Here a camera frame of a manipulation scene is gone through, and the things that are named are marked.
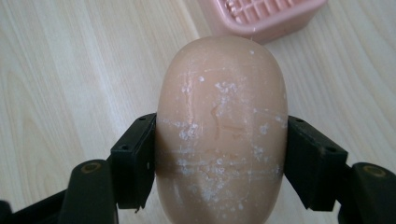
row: pink plastic tray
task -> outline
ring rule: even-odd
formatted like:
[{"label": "pink plastic tray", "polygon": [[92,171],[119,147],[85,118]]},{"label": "pink plastic tray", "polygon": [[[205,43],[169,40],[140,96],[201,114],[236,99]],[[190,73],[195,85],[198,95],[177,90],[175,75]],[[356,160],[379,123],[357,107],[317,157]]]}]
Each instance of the pink plastic tray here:
[{"label": "pink plastic tray", "polygon": [[199,0],[213,35],[260,43],[300,30],[327,0]]}]

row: white residue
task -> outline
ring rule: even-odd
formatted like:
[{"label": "white residue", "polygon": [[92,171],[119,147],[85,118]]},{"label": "white residue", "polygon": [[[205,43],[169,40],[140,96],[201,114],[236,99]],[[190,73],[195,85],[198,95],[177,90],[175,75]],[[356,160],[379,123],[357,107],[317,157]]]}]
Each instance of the white residue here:
[{"label": "white residue", "polygon": [[253,146],[254,157],[256,158],[256,160],[261,161],[263,153],[264,153],[264,148],[256,146],[256,145],[252,145],[252,146]]},{"label": "white residue", "polygon": [[180,165],[180,166],[185,166],[185,165],[187,165],[187,161],[186,160],[182,160],[182,159],[180,159],[180,160],[177,160],[177,165]]},{"label": "white residue", "polygon": [[187,168],[185,166],[182,166],[181,167],[181,173],[183,175],[192,175],[192,174],[194,174],[194,170],[192,168]]},{"label": "white residue", "polygon": [[176,121],[176,122],[175,122],[175,126],[177,126],[178,128],[180,128],[181,125],[182,125],[181,122],[179,122],[179,121]]},{"label": "white residue", "polygon": [[221,105],[225,105],[225,104],[227,104],[229,101],[230,101],[230,96],[221,96],[221,97],[220,97],[220,103],[221,103]]},{"label": "white residue", "polygon": [[193,124],[191,124],[191,125],[188,125],[187,127],[183,128],[183,129],[180,131],[180,133],[178,134],[178,136],[179,136],[181,139],[185,140],[185,141],[187,141],[187,140],[189,140],[189,139],[192,139],[192,138],[195,136],[195,134],[196,134],[197,128],[198,128],[198,124],[196,124],[196,123],[193,123]]},{"label": "white residue", "polygon": [[227,83],[227,82],[222,82],[222,83],[216,83],[215,87],[219,89],[221,93],[228,93],[228,92],[236,92],[237,88],[235,83]]},{"label": "white residue", "polygon": [[181,92],[191,92],[191,86],[183,86]]},{"label": "white residue", "polygon": [[224,182],[220,182],[219,184],[218,184],[218,189],[222,189],[224,187]]},{"label": "white residue", "polygon": [[277,164],[277,165],[276,165],[276,168],[274,169],[274,173],[275,173],[276,175],[279,175],[280,172],[281,172],[280,166],[279,166],[279,164]]},{"label": "white residue", "polygon": [[214,168],[214,173],[216,174],[216,175],[224,175],[224,168],[222,168],[222,167],[215,167]]},{"label": "white residue", "polygon": [[264,125],[260,126],[260,133],[267,134],[269,128],[270,125],[268,123],[265,123]]},{"label": "white residue", "polygon": [[202,195],[201,196],[202,196],[202,198],[204,199],[205,202],[209,202],[214,194],[215,193],[212,190],[204,189],[202,191]]},{"label": "white residue", "polygon": [[179,146],[178,152],[181,154],[193,154],[194,153],[194,148],[193,147],[181,147]]},{"label": "white residue", "polygon": [[191,191],[193,194],[196,194],[198,192],[198,187],[196,185],[190,185],[188,186],[188,190]]},{"label": "white residue", "polygon": [[288,127],[288,121],[282,119],[282,117],[280,117],[280,115],[276,115],[275,116],[275,120],[278,121],[279,123],[281,123],[281,125],[282,125],[281,127],[282,128],[287,128]]},{"label": "white residue", "polygon": [[225,191],[225,195],[229,198],[233,197],[233,193],[228,189]]}]

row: screw hole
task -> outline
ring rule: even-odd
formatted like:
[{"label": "screw hole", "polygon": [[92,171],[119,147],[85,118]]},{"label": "screw hole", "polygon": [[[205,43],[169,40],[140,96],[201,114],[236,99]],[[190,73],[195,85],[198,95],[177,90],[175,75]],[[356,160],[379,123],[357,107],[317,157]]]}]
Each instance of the screw hole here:
[{"label": "screw hole", "polygon": [[99,162],[91,162],[88,164],[85,164],[81,168],[81,172],[83,174],[90,174],[92,172],[95,172],[96,170],[99,170],[102,165]]},{"label": "screw hole", "polygon": [[120,146],[120,148],[121,148],[122,150],[128,150],[128,149],[129,149],[129,146],[128,146],[128,145],[122,145],[122,146]]},{"label": "screw hole", "polygon": [[374,175],[376,177],[384,177],[387,175],[387,173],[384,170],[377,168],[375,166],[372,166],[372,165],[363,166],[363,170],[365,172],[369,173],[370,175]]}]

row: light wood grain surface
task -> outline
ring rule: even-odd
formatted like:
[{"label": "light wood grain surface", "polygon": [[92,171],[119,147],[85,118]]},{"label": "light wood grain surface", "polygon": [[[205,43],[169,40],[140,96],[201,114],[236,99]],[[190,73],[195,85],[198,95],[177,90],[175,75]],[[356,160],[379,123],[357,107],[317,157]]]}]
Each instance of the light wood grain surface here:
[{"label": "light wood grain surface", "polygon": [[[329,0],[267,47],[293,116],[396,172],[396,2]],[[156,111],[176,52],[210,35],[193,0],[0,1],[0,199],[14,211],[67,187],[71,170]],[[336,223],[306,211],[285,179],[268,223]],[[154,188],[120,223],[168,223]]]}]

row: pink grid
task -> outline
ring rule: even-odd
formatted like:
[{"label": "pink grid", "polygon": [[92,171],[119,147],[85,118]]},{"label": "pink grid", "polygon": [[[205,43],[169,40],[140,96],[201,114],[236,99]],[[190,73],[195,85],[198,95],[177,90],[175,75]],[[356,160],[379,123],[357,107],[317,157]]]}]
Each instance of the pink grid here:
[{"label": "pink grid", "polygon": [[233,19],[252,24],[308,0],[222,0]]}]

